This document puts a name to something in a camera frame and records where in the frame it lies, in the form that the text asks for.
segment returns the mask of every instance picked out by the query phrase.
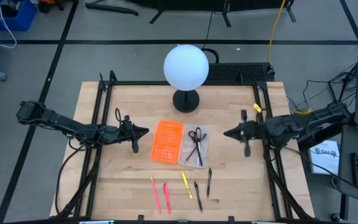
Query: black metal frame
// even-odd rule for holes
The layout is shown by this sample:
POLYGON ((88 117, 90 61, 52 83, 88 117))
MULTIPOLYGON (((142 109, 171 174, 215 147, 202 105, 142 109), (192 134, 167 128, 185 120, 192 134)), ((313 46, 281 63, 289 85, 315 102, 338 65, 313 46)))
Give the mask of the black metal frame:
MULTIPOLYGON (((111 72, 110 73, 110 80, 108 82, 106 81, 99 81, 99 85, 98 85, 98 92, 96 94, 96 101, 94 104, 94 111, 93 111, 93 117, 92 117, 92 124, 96 124, 97 123, 97 117, 99 114, 99 109, 100 109, 100 104, 101 104, 101 96, 103 94, 103 91, 106 91, 107 88, 107 92, 106 92, 106 99, 105 99, 105 103, 104 103, 104 108, 103 108, 103 115, 102 115, 102 124, 106 124, 107 121, 107 117, 108 117, 108 110, 109 110, 109 104, 111 101, 111 95, 112 95, 112 88, 114 85, 169 85, 168 82, 165 81, 138 81, 138 82, 133 82, 133 81, 117 81, 117 78, 115 77, 114 73, 111 72)), ((204 85, 233 85, 233 86, 252 86, 253 90, 254 90, 254 95, 255 95, 255 103, 257 103, 259 106, 262 107, 261 104, 261 100, 260 100, 260 95, 259 95, 259 90, 262 90, 262 93, 264 95, 264 101, 265 101, 265 109, 267 112, 267 118, 272 117, 272 108, 270 105, 270 98, 269 98, 269 92, 267 89, 267 84, 265 81, 263 82, 243 82, 242 79, 240 79, 238 82, 206 82, 204 83, 204 85)), ((264 122, 264 116, 262 113, 258 114, 258 120, 259 122, 264 122)), ((266 168, 267 170, 271 169, 272 167, 272 160, 270 158, 270 143, 268 141, 262 141, 263 147, 264 147, 264 158, 265 158, 265 163, 266 163, 266 168)), ((86 215, 85 216, 80 216, 80 210, 81 210, 81 203, 82 203, 82 196, 79 199, 78 203, 76 204, 75 208, 74 208, 74 213, 73 213, 73 217, 51 217, 51 219, 48 220, 35 220, 35 221, 28 221, 28 222, 20 222, 20 223, 26 223, 26 224, 37 224, 37 223, 79 223, 84 222, 84 221, 91 221, 91 214, 92 214, 92 208, 93 208, 93 201, 94 201, 94 194, 95 194, 95 190, 96 190, 96 183, 97 183, 97 173, 98 173, 98 169, 99 169, 99 162, 101 159, 101 151, 102 151, 102 147, 97 147, 96 149, 96 156, 94 158, 94 164, 97 164, 97 168, 96 168, 96 175, 94 175, 91 183, 90 183, 90 188, 89 188, 89 197, 88 197, 88 203, 86 206, 86 215)), ((82 173, 81 173, 81 179, 80 179, 80 185, 82 185, 84 183, 84 179, 87 176, 88 173, 88 167, 90 164, 90 159, 91 159, 91 150, 87 150, 86 154, 85 154, 85 158, 84 158, 84 163, 83 163, 83 169, 82 169, 82 173)), ((282 158, 280 155, 280 151, 279 150, 275 150, 275 157, 276 157, 276 166, 277 166, 277 173, 278 173, 278 180, 280 183, 277 182, 277 179, 275 179, 275 177, 272 176, 268 176, 268 182, 269 182, 269 187, 270 187, 270 194, 271 194, 271 198, 272 198, 272 207, 273 207, 273 212, 274 212, 274 216, 275 216, 275 221, 276 222, 286 222, 286 223, 320 223, 319 221, 316 220, 310 220, 310 219, 305 219, 305 217, 303 217, 303 219, 294 219, 293 215, 292 215, 292 209, 291 209, 291 205, 289 203, 288 200, 292 200, 294 201, 294 198, 290 195, 289 197, 285 196, 285 194, 283 193, 283 201, 284 201, 284 206, 285 206, 285 213, 286 213, 286 218, 282 218, 282 215, 280 213, 280 207, 278 204, 278 197, 277 197, 277 190, 276 190, 276 184, 280 187, 286 187, 286 183, 285 183, 285 174, 284 174, 284 170, 283 170, 283 164, 282 164, 282 158)), ((139 215, 139 219, 138 220, 114 220, 114 223, 180 223, 183 221, 144 221, 144 216, 143 215, 139 215)), ((186 221, 187 223, 194 223, 194 224, 207 224, 207 223, 215 223, 215 224, 220 224, 220 223, 227 223, 227 222, 193 222, 193 221, 186 221)), ((236 222, 234 221, 234 217, 228 217, 228 222, 229 223, 251 223, 251 222, 236 222)))

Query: yellow cable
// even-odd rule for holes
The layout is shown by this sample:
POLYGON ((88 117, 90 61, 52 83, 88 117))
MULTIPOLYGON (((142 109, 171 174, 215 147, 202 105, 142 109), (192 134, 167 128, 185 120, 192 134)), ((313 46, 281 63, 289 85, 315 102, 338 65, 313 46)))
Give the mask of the yellow cable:
POLYGON ((273 42, 273 38, 274 38, 274 32, 276 31, 276 26, 277 26, 278 20, 280 19, 281 12, 283 11, 284 4, 285 4, 285 0, 283 0, 283 2, 281 3, 281 7, 280 7, 280 10, 278 12, 276 21, 274 22, 272 36, 270 37, 270 42, 268 43, 267 62, 270 62, 270 54, 272 53, 272 42, 273 42))

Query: orange plastic basket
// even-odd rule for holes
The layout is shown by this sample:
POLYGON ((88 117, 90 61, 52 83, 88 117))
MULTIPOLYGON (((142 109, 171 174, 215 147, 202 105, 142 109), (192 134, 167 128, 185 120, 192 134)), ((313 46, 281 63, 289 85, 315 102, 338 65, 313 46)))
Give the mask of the orange plastic basket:
POLYGON ((152 160, 176 164, 179 160, 183 124, 174 121, 158 122, 154 134, 152 160))

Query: clear plastic tray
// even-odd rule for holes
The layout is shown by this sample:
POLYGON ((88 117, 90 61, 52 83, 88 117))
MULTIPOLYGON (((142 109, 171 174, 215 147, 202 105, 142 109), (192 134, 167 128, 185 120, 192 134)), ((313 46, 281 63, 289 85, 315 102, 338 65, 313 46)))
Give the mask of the clear plastic tray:
POLYGON ((196 124, 185 124, 184 132, 183 132, 183 140, 181 144, 180 156, 179 156, 179 164, 184 166, 192 166, 198 168, 204 168, 206 166, 206 153, 208 151, 208 139, 209 132, 208 126, 205 125, 196 125, 196 124), (203 165, 201 166, 200 160, 198 159, 197 150, 189 157, 193 149, 196 147, 196 144, 193 142, 191 137, 189 136, 189 131, 196 131, 196 128, 199 127, 201 129, 201 138, 206 134, 205 138, 200 142, 200 154, 201 161, 203 165))

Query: wooden tabletop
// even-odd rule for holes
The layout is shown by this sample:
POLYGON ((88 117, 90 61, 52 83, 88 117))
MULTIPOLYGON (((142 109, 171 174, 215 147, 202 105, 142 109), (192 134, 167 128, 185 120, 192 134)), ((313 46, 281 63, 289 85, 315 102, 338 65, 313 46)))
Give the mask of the wooden tabletop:
MULTIPOLYGON (((96 99, 97 82, 84 82, 81 87, 74 119, 90 123, 96 99)), ((251 141, 250 157, 244 157, 244 145, 227 138, 223 132, 241 121, 241 109, 247 110, 248 119, 255 119, 254 93, 251 86, 201 86, 198 109, 189 114, 176 111, 172 105, 175 89, 171 86, 114 86, 112 90, 108 125, 117 126, 115 108, 121 115, 129 114, 137 126, 150 132, 139 140, 139 153, 132 153, 131 144, 125 142, 103 146, 98 183, 94 198, 92 219, 136 220, 274 220, 272 199, 268 184, 263 147, 259 140, 251 141), (151 160, 152 141, 161 119, 188 124, 208 125, 209 149, 205 169, 163 164, 151 160), (211 192, 206 198, 208 167, 212 168, 211 192), (184 170, 193 192, 190 199, 180 175, 184 170), (157 211, 150 175, 153 175, 162 214, 157 211), (204 211, 200 212, 193 182, 197 181, 204 211), (167 212, 163 184, 170 191, 172 214, 167 212)), ((273 115, 288 114, 288 103, 283 83, 268 83, 273 115)), ((297 148, 296 141, 289 147, 297 148)), ((67 147, 65 158, 73 152, 67 147)), ((308 186, 300 156, 282 150, 282 161, 289 191, 314 216, 308 186)), ((79 152, 65 166, 60 181, 59 208, 71 199, 78 188, 84 152, 79 152)), ((285 216, 282 195, 277 191, 282 216, 285 216)), ((88 192, 85 193, 81 214, 85 214, 88 192)), ((52 206, 51 215, 55 214, 52 206)))

